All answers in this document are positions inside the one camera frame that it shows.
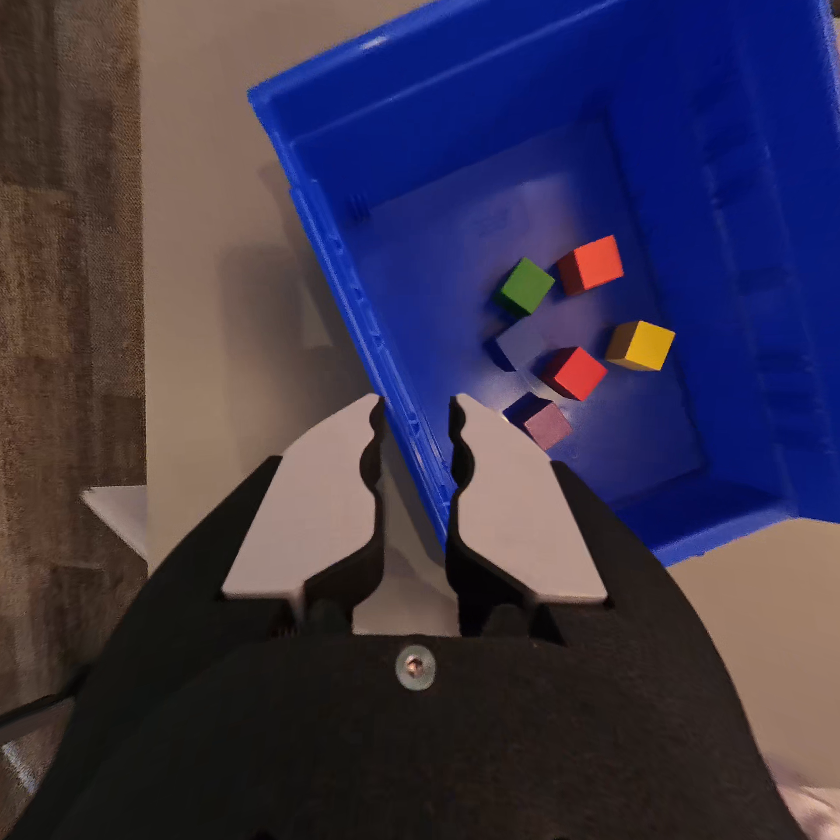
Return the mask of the purple cube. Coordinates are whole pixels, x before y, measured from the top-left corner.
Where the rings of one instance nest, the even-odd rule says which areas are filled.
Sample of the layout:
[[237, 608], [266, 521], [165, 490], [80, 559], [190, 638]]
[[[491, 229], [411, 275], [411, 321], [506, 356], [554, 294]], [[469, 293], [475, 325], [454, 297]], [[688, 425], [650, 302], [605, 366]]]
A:
[[533, 393], [521, 396], [502, 415], [544, 453], [549, 453], [572, 433], [570, 422], [556, 403]]

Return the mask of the yellow cube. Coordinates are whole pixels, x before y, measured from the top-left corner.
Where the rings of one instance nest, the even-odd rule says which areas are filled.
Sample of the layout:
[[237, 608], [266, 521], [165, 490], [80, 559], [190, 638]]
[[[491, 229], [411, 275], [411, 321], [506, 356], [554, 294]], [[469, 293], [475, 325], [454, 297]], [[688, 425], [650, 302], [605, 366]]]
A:
[[644, 320], [625, 322], [614, 328], [604, 358], [630, 371], [661, 371], [675, 337], [674, 331]]

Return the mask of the blue plastic bin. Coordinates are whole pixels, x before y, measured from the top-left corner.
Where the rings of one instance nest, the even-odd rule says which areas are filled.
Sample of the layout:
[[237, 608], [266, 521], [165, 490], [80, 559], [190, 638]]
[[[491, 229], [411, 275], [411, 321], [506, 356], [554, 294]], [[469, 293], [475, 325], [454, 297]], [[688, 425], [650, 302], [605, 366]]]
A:
[[526, 257], [613, 235], [624, 275], [533, 315], [547, 351], [675, 331], [551, 457], [664, 565], [838, 522], [838, 54], [830, 2], [435, 2], [248, 93], [438, 540], [448, 403], [535, 375], [490, 338]]

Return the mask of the red cube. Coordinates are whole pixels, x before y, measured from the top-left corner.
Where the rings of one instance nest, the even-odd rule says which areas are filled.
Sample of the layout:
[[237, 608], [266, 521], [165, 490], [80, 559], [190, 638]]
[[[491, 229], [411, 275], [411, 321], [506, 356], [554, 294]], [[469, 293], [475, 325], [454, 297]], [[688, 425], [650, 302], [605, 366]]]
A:
[[539, 368], [543, 384], [576, 402], [586, 401], [606, 376], [606, 367], [579, 346], [552, 352]]

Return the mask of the blue cube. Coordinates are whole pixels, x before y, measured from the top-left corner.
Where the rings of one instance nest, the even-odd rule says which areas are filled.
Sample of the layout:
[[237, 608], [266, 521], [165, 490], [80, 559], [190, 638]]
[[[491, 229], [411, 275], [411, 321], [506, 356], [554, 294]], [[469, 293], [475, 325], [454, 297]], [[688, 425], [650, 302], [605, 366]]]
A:
[[483, 344], [490, 361], [503, 372], [528, 371], [548, 349], [536, 322], [521, 318]]

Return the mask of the green cube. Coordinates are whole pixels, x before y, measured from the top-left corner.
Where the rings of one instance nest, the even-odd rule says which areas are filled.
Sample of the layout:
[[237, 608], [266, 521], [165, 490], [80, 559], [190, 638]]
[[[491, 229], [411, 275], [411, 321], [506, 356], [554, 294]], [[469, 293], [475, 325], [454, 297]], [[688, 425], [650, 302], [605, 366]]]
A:
[[553, 275], [522, 257], [494, 290], [491, 302], [509, 316], [523, 319], [536, 312], [554, 284]]

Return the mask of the orange cube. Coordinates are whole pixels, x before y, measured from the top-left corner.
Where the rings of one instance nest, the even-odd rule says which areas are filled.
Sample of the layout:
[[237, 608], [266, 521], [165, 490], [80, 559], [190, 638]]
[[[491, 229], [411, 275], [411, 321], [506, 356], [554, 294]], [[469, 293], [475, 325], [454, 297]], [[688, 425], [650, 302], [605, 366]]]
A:
[[581, 245], [555, 264], [567, 298], [604, 286], [624, 276], [623, 261], [613, 235]]

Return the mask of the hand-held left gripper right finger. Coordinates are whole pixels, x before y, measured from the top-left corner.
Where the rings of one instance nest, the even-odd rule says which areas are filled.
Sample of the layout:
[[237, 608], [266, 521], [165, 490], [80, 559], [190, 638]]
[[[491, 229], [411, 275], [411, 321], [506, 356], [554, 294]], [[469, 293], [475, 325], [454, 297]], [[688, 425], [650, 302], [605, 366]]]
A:
[[553, 469], [523, 432], [474, 397], [449, 402], [455, 492], [447, 581], [460, 617], [498, 606], [603, 606], [607, 592]]

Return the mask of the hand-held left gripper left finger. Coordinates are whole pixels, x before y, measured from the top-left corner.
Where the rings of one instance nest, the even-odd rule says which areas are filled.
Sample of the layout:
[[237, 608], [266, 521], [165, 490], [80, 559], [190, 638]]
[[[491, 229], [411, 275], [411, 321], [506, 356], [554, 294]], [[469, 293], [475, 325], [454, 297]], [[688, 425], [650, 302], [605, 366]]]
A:
[[325, 573], [372, 545], [383, 410], [380, 396], [364, 395], [282, 453], [222, 584], [227, 599], [305, 611]]

